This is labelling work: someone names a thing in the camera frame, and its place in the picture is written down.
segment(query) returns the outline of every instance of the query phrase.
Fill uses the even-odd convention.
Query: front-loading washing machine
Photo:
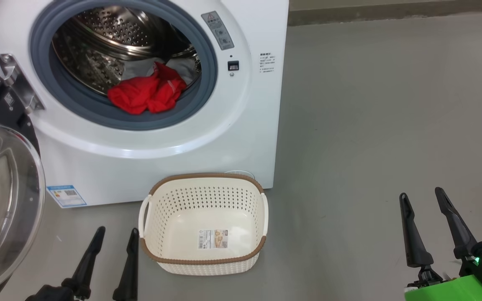
[[[287,0],[0,0],[0,102],[25,106],[16,122],[34,128],[61,207],[142,200],[182,173],[270,188],[287,11]],[[151,51],[194,59],[195,78],[174,109],[128,114],[105,91]]]

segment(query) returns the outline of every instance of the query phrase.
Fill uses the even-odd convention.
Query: red cloth
[[[174,108],[186,87],[176,70],[155,62],[151,76],[123,80],[107,91],[107,97],[129,114],[141,114],[146,108],[152,113],[159,113]]]

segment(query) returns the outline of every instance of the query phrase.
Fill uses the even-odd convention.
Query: laundry basket
[[[258,259],[268,220],[264,190],[250,177],[229,173],[168,177],[142,202],[141,246],[174,274],[242,273]]]

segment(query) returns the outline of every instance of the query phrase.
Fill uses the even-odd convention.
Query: white handle
[[[139,224],[137,225],[137,227],[139,228],[140,238],[144,238],[144,213],[146,212],[146,207],[148,207],[148,203],[150,202],[150,199],[151,199],[151,195],[149,194],[142,201],[141,209],[139,210]]]
[[[265,196],[265,193],[262,193],[262,199],[264,200],[264,214],[265,214],[265,220],[264,220],[264,236],[267,236],[267,227],[269,225],[269,204],[267,203],[267,197]]]

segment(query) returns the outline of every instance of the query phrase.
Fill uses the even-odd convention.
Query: concrete floor
[[[140,300],[403,300],[407,192],[439,273],[457,276],[434,187],[482,240],[482,15],[289,28],[268,240],[255,267],[177,276],[140,257]],[[107,233],[91,300],[110,300],[139,204],[59,209],[0,295],[23,300]]]

